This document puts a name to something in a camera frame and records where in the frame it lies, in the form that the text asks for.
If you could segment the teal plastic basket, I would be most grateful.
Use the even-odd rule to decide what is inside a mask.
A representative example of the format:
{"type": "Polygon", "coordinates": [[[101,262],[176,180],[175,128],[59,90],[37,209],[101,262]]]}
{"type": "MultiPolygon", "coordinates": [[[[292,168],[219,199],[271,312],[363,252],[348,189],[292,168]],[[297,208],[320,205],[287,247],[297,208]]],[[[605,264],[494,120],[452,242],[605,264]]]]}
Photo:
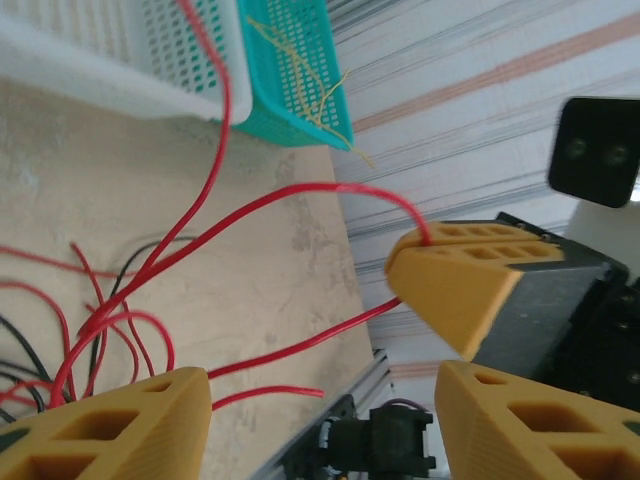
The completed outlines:
{"type": "Polygon", "coordinates": [[[237,129],[285,147],[354,146],[325,0],[237,0],[253,108],[237,129]]]}

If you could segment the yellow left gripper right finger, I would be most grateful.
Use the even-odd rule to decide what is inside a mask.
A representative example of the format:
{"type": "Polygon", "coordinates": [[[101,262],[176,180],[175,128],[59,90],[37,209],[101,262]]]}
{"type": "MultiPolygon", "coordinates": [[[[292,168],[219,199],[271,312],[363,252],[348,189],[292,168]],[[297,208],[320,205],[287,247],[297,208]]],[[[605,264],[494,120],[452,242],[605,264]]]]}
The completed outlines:
{"type": "Polygon", "coordinates": [[[640,480],[640,413],[463,361],[435,407],[452,480],[640,480]]]}

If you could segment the white plastic basket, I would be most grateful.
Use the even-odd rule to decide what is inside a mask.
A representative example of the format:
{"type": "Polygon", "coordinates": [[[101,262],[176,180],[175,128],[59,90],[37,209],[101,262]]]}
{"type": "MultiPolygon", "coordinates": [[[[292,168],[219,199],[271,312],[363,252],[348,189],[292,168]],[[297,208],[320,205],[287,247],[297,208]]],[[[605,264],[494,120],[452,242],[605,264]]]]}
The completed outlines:
{"type": "Polygon", "coordinates": [[[0,0],[0,78],[142,119],[223,116],[179,0],[0,0]]]}

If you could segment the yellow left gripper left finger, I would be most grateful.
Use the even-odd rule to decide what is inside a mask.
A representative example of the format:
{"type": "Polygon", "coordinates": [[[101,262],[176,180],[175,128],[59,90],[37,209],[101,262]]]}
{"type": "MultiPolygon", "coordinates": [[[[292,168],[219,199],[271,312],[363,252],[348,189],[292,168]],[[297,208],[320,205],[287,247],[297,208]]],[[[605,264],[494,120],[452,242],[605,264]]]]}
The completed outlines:
{"type": "Polygon", "coordinates": [[[183,367],[0,428],[0,480],[198,480],[207,374],[183,367]]]}

